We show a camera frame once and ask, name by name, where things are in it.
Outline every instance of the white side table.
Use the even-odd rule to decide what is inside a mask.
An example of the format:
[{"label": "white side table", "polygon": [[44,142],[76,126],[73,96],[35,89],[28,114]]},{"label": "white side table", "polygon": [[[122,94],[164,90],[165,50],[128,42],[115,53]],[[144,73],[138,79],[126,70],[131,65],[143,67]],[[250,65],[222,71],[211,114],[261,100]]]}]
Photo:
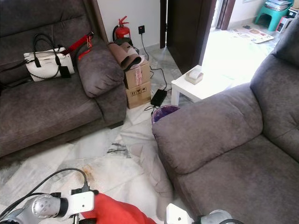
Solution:
[{"label": "white side table", "polygon": [[180,93],[190,98],[193,102],[197,102],[225,89],[229,89],[233,84],[233,80],[227,77],[217,74],[209,74],[204,70],[203,73],[203,80],[196,85],[185,80],[186,73],[183,74],[180,78],[173,80],[171,82],[171,104],[178,105]]}]

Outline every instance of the brown cardboard box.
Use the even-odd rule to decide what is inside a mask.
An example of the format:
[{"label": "brown cardboard box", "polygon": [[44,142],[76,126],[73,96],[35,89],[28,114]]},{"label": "brown cardboard box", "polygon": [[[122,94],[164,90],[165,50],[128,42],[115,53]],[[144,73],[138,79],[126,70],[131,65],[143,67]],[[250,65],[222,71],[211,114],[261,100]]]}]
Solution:
[{"label": "brown cardboard box", "polygon": [[130,69],[125,72],[125,85],[127,89],[132,89],[136,86],[146,83],[150,80],[150,64],[144,60],[140,65],[141,74],[138,76],[138,68]]},{"label": "brown cardboard box", "polygon": [[150,101],[150,81],[132,89],[126,89],[128,108],[140,106]]}]

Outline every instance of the wooden door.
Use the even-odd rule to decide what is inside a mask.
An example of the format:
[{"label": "wooden door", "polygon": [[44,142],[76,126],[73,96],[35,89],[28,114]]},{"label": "wooden door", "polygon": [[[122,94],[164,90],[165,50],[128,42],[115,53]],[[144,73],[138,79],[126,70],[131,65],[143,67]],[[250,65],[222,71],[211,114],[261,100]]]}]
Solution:
[{"label": "wooden door", "polygon": [[216,0],[168,0],[166,46],[182,73],[202,64],[215,5]]}]

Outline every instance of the purple trash bin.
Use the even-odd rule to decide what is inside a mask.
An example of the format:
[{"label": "purple trash bin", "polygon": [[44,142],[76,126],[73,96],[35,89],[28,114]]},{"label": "purple trash bin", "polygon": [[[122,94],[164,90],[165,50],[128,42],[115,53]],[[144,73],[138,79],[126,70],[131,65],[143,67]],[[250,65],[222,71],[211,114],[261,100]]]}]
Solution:
[{"label": "purple trash bin", "polygon": [[159,121],[161,118],[167,116],[168,114],[171,114],[179,109],[178,106],[175,105],[165,105],[161,106],[155,112],[153,113],[153,116],[151,118],[151,123],[154,124],[157,121]]}]

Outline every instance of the gray sofa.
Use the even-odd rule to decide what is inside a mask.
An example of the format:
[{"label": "gray sofa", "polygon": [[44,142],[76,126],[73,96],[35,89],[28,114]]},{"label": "gray sofa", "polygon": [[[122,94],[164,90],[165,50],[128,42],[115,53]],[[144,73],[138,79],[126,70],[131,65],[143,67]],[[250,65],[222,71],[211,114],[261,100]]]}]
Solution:
[{"label": "gray sofa", "polygon": [[[23,53],[32,52],[36,33],[46,33],[56,45],[65,47],[88,34],[96,24],[95,16],[87,12],[90,2],[1,0],[0,70],[20,63]],[[80,61],[77,52],[72,55],[76,72],[71,78],[28,82],[2,91],[0,156],[45,140],[66,142],[125,119],[123,71],[98,35],[92,43],[91,52]],[[24,65],[0,73],[0,82],[14,85],[29,77]]]},{"label": "gray sofa", "polygon": [[227,210],[245,224],[299,221],[299,20],[250,84],[153,125],[160,158],[193,217]]}]

